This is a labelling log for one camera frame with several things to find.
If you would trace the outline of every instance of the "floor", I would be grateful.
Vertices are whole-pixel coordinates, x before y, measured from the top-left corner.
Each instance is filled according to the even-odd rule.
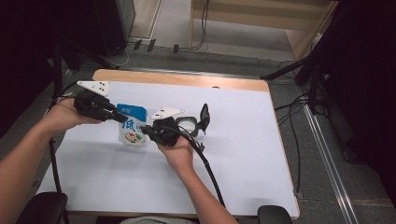
[[[158,19],[153,28],[152,38],[155,38],[156,48],[147,52],[147,46],[138,50],[129,48],[114,58],[111,62],[123,64],[122,70],[164,69],[177,71],[208,72],[218,76],[244,77],[257,79],[260,75],[268,75],[279,67],[286,66],[292,61],[290,46],[285,41],[284,31],[277,29],[262,29],[251,26],[232,25],[229,23],[209,22],[207,24],[207,46],[203,45],[201,52],[181,51],[173,53],[174,44],[187,46],[188,22],[187,12],[189,1],[162,0]],[[172,17],[178,14],[180,20]],[[200,34],[194,35],[198,41]],[[91,77],[93,72],[100,68],[96,63],[83,58],[80,71],[69,71],[65,74],[65,81]],[[286,74],[277,80],[270,81],[270,92],[274,107],[291,103],[302,91],[307,91],[307,86],[297,87]],[[16,121],[5,137],[0,139],[1,156],[11,150],[26,132],[27,127],[36,123],[45,111],[52,87],[49,86],[37,97],[37,100]],[[396,212],[384,191],[377,174],[364,164],[351,164],[344,160],[340,143],[332,129],[332,125],[325,116],[315,116],[324,142],[326,143],[331,160],[345,187],[347,197],[351,201],[352,214],[348,219],[340,207],[340,200],[336,196],[336,188],[332,183],[322,151],[318,146],[318,139],[308,122],[309,113],[304,107],[296,107],[292,122],[294,123],[296,137],[300,149],[300,193],[298,204],[300,217],[293,223],[396,223]],[[276,111],[281,119],[286,111]],[[297,185],[298,179],[298,153],[290,121],[279,125],[280,134],[284,143],[292,181]],[[62,142],[62,136],[57,137],[57,144]],[[37,172],[35,183],[32,187],[31,197],[35,195],[40,180],[50,163],[46,155]],[[96,217],[71,217],[72,223],[94,223]],[[257,223],[256,219],[243,219],[240,223]]]

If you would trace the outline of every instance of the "table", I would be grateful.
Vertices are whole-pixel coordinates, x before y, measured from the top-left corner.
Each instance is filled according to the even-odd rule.
[[[199,132],[197,140],[205,145],[230,213],[255,217],[261,205],[274,204],[293,218],[299,216],[266,82],[114,70],[98,70],[93,78],[111,80],[110,103],[141,105],[148,116],[168,106],[185,109],[181,116],[199,118],[207,103],[211,121],[206,135]],[[67,131],[56,157],[69,213],[196,217],[187,191],[155,143],[148,140],[142,148],[129,148],[118,141],[118,126],[108,120]],[[197,155],[194,168],[217,196]],[[38,193],[44,191],[55,191],[51,168]]]
[[[191,0],[190,48],[193,20],[202,18],[205,3]],[[207,19],[284,29],[294,58],[299,60],[315,36],[326,30],[336,6],[330,0],[210,0]]]

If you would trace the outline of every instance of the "white table surface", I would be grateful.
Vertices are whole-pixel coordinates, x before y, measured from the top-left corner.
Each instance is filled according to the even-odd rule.
[[[279,135],[270,93],[162,84],[111,82],[110,103],[141,105],[151,114],[162,106],[183,108],[194,116],[204,103],[211,117],[198,140],[219,183],[227,209],[236,217],[257,216],[261,205],[286,208],[299,216],[289,166]],[[96,215],[175,215],[194,217],[181,181],[155,143],[141,148],[118,141],[118,123],[81,125],[67,131],[56,153],[67,210]],[[200,158],[194,168],[217,197]],[[49,167],[39,192],[55,191]]]

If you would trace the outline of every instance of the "forearm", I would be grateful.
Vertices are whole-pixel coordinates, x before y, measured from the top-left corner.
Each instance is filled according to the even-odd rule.
[[[177,174],[186,186],[197,216],[202,224],[237,223],[193,170],[178,172]]]
[[[50,138],[37,124],[0,161],[0,223],[15,222]]]

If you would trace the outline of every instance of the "wooden table edge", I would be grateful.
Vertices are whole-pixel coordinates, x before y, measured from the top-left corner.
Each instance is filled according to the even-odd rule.
[[[185,72],[178,74],[100,69],[93,74],[92,78],[97,81],[123,81],[193,87],[218,87],[221,89],[243,91],[269,91],[268,84],[264,80],[206,76],[205,73],[197,76],[196,74]]]

